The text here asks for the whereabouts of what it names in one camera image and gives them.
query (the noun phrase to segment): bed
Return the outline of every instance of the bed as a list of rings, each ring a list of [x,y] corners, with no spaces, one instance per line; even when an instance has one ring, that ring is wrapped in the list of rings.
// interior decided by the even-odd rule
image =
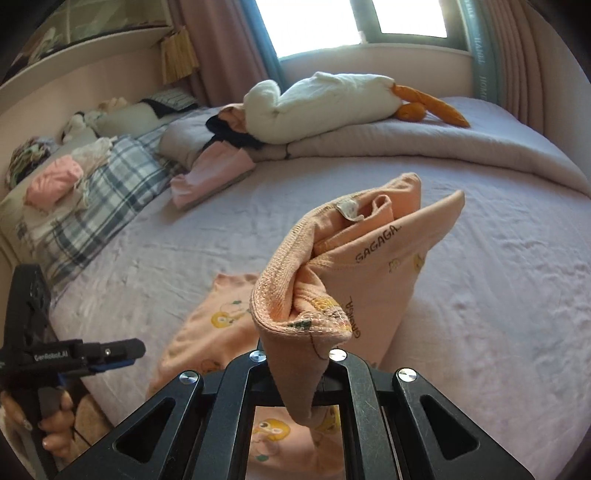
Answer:
[[[484,108],[483,122],[488,108],[497,109]],[[520,125],[506,121],[509,130]],[[138,140],[155,154],[164,130]],[[375,135],[364,135],[372,145]],[[554,480],[591,424],[591,200],[577,191],[588,184],[574,164],[552,174],[523,152],[510,169],[501,168],[503,155],[490,166],[417,149],[260,161],[189,212],[171,204],[170,189],[149,202],[69,282],[51,314],[62,339],[145,342],[134,366],[85,379],[109,419],[117,424],[143,402],[159,356],[217,273],[261,271],[312,208],[413,171],[423,205],[462,189],[466,206],[430,252],[381,368],[415,368],[537,480]],[[279,475],[292,478],[260,466],[247,477]]]

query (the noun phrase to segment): window frame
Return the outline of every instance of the window frame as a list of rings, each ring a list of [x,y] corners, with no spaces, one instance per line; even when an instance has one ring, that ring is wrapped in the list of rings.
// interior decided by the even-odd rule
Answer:
[[[382,33],[373,0],[349,0],[357,28],[364,34],[367,43],[410,43],[469,51],[466,27],[458,1],[439,0],[447,31],[447,38],[441,38],[427,35]]]

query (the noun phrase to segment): pillow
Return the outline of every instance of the pillow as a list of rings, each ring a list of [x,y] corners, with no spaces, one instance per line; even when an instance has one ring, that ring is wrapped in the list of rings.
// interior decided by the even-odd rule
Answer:
[[[21,241],[21,235],[18,234],[19,224],[22,221],[22,207],[24,205],[23,198],[28,186],[33,179],[44,171],[54,160],[69,155],[75,148],[84,147],[96,141],[96,135],[91,128],[86,128],[80,132],[76,137],[58,148],[53,155],[51,155],[45,162],[35,169],[27,178],[19,183],[13,190],[4,197],[0,203],[0,232],[6,240],[6,244],[12,247],[11,256],[16,257],[23,263],[32,262],[33,257],[28,245]]]
[[[175,113],[158,118],[152,107],[140,102],[101,116],[96,121],[95,130],[101,137],[130,135],[137,138],[170,123],[179,116]]]
[[[172,113],[185,113],[199,107],[197,99],[183,92],[180,88],[171,88],[157,92],[144,98],[141,102],[152,107],[158,118]]]
[[[193,110],[189,113],[183,113],[179,116],[177,121],[180,119],[190,118],[195,115],[204,115],[204,112],[208,112],[211,110],[213,113],[211,115],[215,115],[217,109],[208,109],[207,107],[200,107],[197,110]],[[160,139],[162,138],[163,134],[168,129],[169,124],[161,125],[160,127],[148,132],[140,137],[137,140],[142,144],[142,146],[151,154],[153,155],[160,164],[170,172],[171,177],[178,175],[180,173],[187,173],[187,169],[183,167],[180,163],[176,162],[176,160],[171,160],[169,158],[164,157],[160,153]]]
[[[74,280],[169,181],[168,172],[137,140],[121,137],[113,146],[109,163],[88,180],[88,208],[57,222],[33,246],[33,257],[54,294]],[[26,226],[21,229],[26,236]]]

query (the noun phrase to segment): wall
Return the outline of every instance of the wall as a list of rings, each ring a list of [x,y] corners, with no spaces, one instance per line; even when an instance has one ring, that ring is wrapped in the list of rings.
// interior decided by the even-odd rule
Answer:
[[[281,64],[291,83],[315,72],[376,73],[437,97],[473,96],[472,56],[449,48],[354,45],[293,55]]]
[[[540,57],[544,135],[591,179],[591,83],[552,26],[527,7]]]
[[[90,110],[114,96],[137,101],[161,85],[157,47],[109,57],[47,83],[0,115],[0,179],[12,150],[27,138],[56,137],[78,110]],[[6,193],[0,181],[0,199]]]

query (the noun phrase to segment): metal screw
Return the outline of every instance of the metal screw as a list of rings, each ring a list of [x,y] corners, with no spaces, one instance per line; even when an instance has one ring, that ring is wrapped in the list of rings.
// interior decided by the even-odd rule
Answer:
[[[329,358],[335,362],[342,362],[345,358],[347,358],[347,352],[341,350],[340,348],[335,348],[330,351]]]
[[[253,362],[256,362],[257,364],[260,364],[261,362],[267,360],[267,356],[265,355],[265,352],[263,352],[262,350],[254,350],[253,352],[251,352],[249,357]]]
[[[178,376],[178,379],[181,381],[183,385],[191,385],[199,380],[199,375],[195,372],[191,372],[190,370],[187,372],[183,372]]]
[[[403,368],[398,371],[398,378],[403,382],[414,382],[417,379],[417,373],[412,368]]]

